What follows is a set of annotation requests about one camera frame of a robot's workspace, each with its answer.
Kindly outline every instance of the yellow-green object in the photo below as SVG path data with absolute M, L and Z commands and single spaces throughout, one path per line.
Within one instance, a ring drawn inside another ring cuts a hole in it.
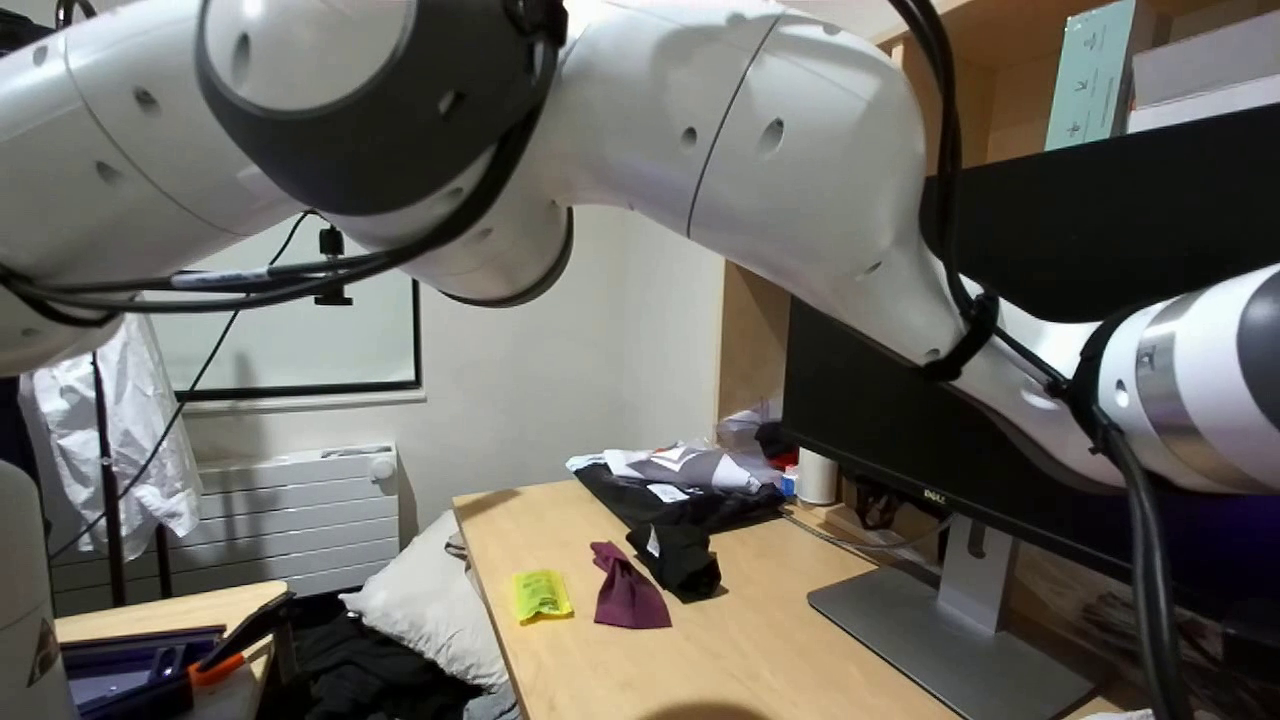
M 565 578 L 549 569 L 520 573 L 510 583 L 510 614 L 520 625 L 533 625 L 539 617 L 572 617 Z

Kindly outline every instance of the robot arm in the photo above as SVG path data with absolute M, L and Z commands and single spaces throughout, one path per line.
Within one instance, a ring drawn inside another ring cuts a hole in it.
M 367 249 L 419 249 L 404 270 L 445 298 L 516 305 L 565 270 L 572 203 L 621 203 L 904 363 L 964 336 L 917 229 L 918 114 L 870 44 L 773 5 L 597 0 L 560 48 L 557 8 L 156 0 L 52 38 L 0 64 L 0 266 L 172 273 L 309 203 Z M 1096 405 L 1161 477 L 1280 489 L 1275 284 L 1262 270 L 1107 336 Z M 25 310 L 0 323 L 6 367 L 83 339 Z M 1064 375 L 1096 334 L 1010 305 L 999 329 Z M 1047 472 L 1118 485 L 1010 348 L 985 344 L 953 389 Z

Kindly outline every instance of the whiteboard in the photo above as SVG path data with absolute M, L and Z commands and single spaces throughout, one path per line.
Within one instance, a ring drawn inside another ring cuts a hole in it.
M 211 255 L 198 270 L 269 270 L 290 220 Z M 318 262 L 322 220 L 302 220 L 281 266 Z M 318 310 L 290 300 L 240 312 L 226 344 L 209 363 L 196 392 L 193 375 L 211 353 L 226 312 L 153 315 L 168 379 L 189 399 L 251 396 L 329 396 L 329 392 L 397 392 L 419 389 L 419 305 L 417 281 L 381 273 L 346 290 L 352 305 Z

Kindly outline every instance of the purple cloth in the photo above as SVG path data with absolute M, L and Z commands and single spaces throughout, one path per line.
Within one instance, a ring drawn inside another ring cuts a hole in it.
M 665 592 L 617 544 L 592 544 L 592 564 L 602 573 L 597 625 L 672 628 Z

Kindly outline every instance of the monitor stand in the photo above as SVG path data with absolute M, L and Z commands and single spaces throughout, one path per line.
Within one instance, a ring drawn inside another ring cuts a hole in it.
M 1096 683 L 999 632 L 1008 569 L 1010 538 L 953 517 L 939 589 L 875 569 L 807 603 L 958 715 L 1064 715 Z

